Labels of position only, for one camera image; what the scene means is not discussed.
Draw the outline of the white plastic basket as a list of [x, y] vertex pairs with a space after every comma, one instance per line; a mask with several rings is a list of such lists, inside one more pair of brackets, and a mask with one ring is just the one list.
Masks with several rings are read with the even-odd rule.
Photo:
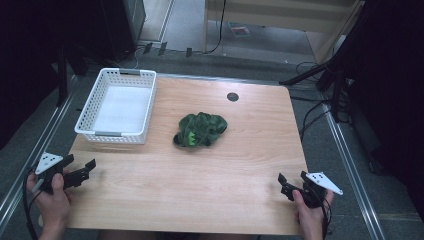
[[74, 131], [90, 142], [144, 144], [155, 95], [155, 71], [103, 68]]

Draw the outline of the light wooden shelf unit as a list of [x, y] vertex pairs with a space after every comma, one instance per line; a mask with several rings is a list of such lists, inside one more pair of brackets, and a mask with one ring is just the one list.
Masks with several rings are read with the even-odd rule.
[[347, 34], [365, 0], [204, 0], [203, 49], [208, 21], [304, 31], [315, 60], [323, 63]]

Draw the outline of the dark cabinet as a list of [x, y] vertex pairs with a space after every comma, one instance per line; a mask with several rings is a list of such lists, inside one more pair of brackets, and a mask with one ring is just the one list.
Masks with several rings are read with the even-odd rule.
[[135, 51], [146, 19], [143, 0], [101, 0], [111, 59]]

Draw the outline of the black metal stand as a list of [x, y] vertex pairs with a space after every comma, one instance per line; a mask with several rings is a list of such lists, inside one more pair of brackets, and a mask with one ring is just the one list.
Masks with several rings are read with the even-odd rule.
[[70, 66], [76, 75], [85, 75], [88, 71], [86, 63], [83, 59], [83, 49], [72, 42], [63, 43], [58, 52], [58, 107], [60, 107], [65, 102], [68, 96], [67, 66]]

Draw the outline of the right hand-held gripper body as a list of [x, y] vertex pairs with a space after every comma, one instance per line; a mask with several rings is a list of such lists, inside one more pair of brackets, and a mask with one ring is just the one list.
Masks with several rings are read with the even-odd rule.
[[323, 172], [307, 173], [306, 176], [309, 179], [309, 186], [303, 187], [302, 195], [309, 208], [321, 207], [327, 190], [339, 195], [343, 194], [343, 191]]

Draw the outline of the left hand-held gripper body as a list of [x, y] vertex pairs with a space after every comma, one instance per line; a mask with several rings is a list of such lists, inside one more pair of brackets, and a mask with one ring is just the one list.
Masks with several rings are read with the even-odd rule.
[[37, 167], [35, 168], [36, 184], [31, 190], [32, 193], [38, 190], [44, 191], [51, 187], [51, 182], [55, 174], [63, 173], [64, 158], [51, 153], [43, 153]]

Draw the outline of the person's left hand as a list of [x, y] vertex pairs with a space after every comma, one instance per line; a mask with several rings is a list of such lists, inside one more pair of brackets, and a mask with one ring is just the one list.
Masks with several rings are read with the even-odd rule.
[[64, 189], [64, 178], [56, 173], [51, 182], [52, 194], [37, 190], [35, 203], [41, 211], [43, 230], [46, 232], [63, 231], [68, 222], [71, 207], [71, 194]]

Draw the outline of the aluminium floor rail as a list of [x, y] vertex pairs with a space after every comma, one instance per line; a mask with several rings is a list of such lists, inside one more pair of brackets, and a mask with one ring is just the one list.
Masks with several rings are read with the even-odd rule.
[[350, 229], [353, 237], [387, 240], [367, 189], [366, 178], [362, 177], [362, 173], [368, 173], [365, 150], [348, 125], [337, 123], [330, 113], [326, 114], [326, 121], [339, 152], [343, 165], [342, 175], [345, 177], [344, 195], [340, 197], [342, 202], [337, 204], [343, 212], [337, 213], [336, 219], [344, 221], [344, 229]]
[[0, 240], [5, 240], [6, 229], [22, 199], [22, 182], [27, 170], [47, 150], [62, 123], [81, 78], [73, 75], [68, 83], [68, 96], [56, 105], [55, 90], [23, 124], [17, 135], [0, 150]]

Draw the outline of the person's right hand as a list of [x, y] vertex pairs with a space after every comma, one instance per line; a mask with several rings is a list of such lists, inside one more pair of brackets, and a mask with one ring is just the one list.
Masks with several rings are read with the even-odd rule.
[[296, 217], [299, 222], [300, 236], [322, 236], [324, 238], [324, 213], [321, 208], [308, 208], [304, 203], [302, 194], [293, 191], [296, 204]]

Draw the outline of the green cloth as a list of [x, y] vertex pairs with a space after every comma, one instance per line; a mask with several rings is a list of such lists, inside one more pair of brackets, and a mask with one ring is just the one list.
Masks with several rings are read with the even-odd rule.
[[220, 115], [199, 112], [188, 114], [179, 121], [179, 131], [173, 143], [180, 147], [210, 146], [227, 129], [227, 121]]

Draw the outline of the red booklet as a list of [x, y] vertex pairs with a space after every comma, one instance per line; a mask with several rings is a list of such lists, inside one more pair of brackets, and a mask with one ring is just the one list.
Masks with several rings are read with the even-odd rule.
[[250, 31], [246, 26], [230, 24], [229, 27], [230, 27], [231, 32], [233, 33], [233, 35], [236, 38], [249, 37], [250, 36]]

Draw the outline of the black tripod stand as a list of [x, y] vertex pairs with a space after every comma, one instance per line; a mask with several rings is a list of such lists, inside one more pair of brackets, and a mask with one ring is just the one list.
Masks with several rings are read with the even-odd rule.
[[312, 67], [310, 70], [294, 78], [282, 80], [279, 84], [283, 86], [292, 86], [306, 80], [309, 77], [321, 74], [318, 82], [316, 83], [316, 88], [320, 92], [327, 91], [330, 87], [333, 88], [332, 98], [330, 100], [330, 113], [336, 123], [341, 123], [342, 120], [339, 117], [339, 112], [341, 110], [340, 95], [343, 83], [346, 80], [344, 67], [345, 59], [345, 51], [339, 50], [326, 62]]

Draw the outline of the black curtain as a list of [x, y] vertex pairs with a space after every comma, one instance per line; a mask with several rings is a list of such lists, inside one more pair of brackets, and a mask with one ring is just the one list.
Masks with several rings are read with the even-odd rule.
[[348, 93], [378, 141], [371, 159], [424, 220], [424, 0], [365, 0], [346, 41]]
[[0, 0], [0, 150], [38, 105], [65, 81], [52, 63], [75, 71], [93, 53], [72, 38], [72, 0]]

